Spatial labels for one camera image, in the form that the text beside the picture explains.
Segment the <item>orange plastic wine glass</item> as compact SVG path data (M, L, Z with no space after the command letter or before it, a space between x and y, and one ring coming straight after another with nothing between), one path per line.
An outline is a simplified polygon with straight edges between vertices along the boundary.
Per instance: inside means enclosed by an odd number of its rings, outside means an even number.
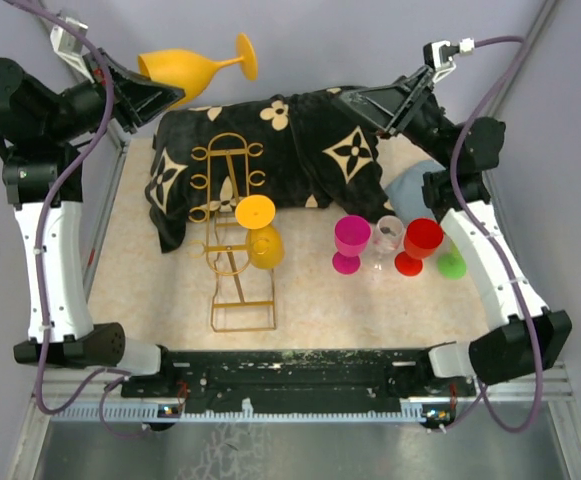
M171 109L191 102L208 87L215 74L222 68L238 64L246 79L258 77L258 60L255 49L245 33L236 36L236 56L223 61L211 60L184 49L166 49L139 54L139 73L151 81L177 87L184 96Z

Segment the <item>clear wine glass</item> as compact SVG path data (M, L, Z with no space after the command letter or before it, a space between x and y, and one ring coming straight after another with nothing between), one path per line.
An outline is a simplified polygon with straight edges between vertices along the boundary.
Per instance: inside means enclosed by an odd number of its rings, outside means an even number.
M385 261L401 246L405 227L402 221L393 215L379 219L372 236L373 268L382 271Z

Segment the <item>pink plastic wine glass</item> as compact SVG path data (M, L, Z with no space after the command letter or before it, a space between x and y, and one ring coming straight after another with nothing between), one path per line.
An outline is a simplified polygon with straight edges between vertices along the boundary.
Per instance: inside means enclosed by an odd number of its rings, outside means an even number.
M336 253L332 257L333 268L342 275L356 273L371 235L371 226L363 217L347 215L341 218L334 227Z

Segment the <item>red plastic wine glass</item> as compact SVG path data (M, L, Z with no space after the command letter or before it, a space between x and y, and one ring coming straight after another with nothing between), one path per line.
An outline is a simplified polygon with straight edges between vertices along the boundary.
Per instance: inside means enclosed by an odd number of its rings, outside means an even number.
M435 220L413 220L405 231L403 251L395 257L396 270L404 276L417 276L423 270L424 260L440 247L443 239L443 230Z

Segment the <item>green plastic wine glass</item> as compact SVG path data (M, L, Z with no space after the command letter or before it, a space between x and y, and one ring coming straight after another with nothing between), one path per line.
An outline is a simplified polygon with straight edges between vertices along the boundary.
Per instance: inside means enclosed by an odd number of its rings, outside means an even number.
M436 260L439 273L446 279L458 280L467 273L467 264L456 244L451 241L448 250Z

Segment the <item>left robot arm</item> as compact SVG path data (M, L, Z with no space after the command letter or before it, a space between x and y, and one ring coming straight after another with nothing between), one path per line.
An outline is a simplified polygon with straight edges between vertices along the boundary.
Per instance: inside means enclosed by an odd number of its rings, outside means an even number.
M87 80L55 93L16 61L0 57L0 158L7 202L24 242L30 291L26 340L13 348L21 365L119 369L143 375L154 395L171 394L178 373L155 344L128 338L118 322L97 324L87 305L79 252L82 155L109 120L135 132L184 99L181 87L132 72L99 49L84 58Z

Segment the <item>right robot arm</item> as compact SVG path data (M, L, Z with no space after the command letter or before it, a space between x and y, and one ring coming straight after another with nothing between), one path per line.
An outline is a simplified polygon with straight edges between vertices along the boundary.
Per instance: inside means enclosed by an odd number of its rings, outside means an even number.
M572 322L535 292L497 223L482 174L499 164L504 123L491 117L470 126L452 123L437 103L432 78L432 69L422 67L389 85L345 89L335 104L374 133L404 135L444 167L425 174L424 202L467 263L488 331L469 343L429 348L416 380L424 393L436 396L454 377L476 376L495 385L552 368Z

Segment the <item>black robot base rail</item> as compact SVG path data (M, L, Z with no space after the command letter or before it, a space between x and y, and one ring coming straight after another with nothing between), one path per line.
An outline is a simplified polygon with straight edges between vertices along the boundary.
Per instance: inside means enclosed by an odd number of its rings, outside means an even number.
M125 398L181 400L189 413L395 413L410 397L471 396L437 379L424 349L167 351L158 373L124 382Z

